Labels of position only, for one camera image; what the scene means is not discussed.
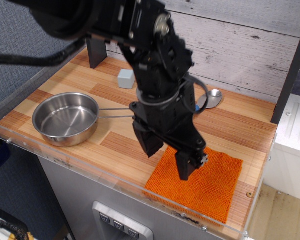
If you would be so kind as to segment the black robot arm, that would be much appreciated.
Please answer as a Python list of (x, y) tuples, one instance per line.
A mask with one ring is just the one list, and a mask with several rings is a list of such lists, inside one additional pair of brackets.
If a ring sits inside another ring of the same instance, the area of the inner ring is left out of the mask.
[(177, 170), (187, 180), (207, 156), (205, 141), (193, 125), (192, 52), (174, 31), (171, 15), (156, 0), (20, 0), (50, 36), (114, 41), (134, 71), (137, 101), (130, 104), (133, 129), (144, 152), (163, 144), (177, 152)]

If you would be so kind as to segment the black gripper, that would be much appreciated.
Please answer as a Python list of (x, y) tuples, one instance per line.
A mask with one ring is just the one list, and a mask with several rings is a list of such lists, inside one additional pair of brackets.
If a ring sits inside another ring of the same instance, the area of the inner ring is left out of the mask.
[(196, 78), (184, 78), (178, 83), (137, 80), (137, 102), (130, 104), (134, 113), (134, 133), (148, 157), (153, 156), (164, 143), (173, 147), (179, 178), (189, 176), (206, 161), (206, 143), (193, 125), (195, 111), (194, 85), (207, 90)]

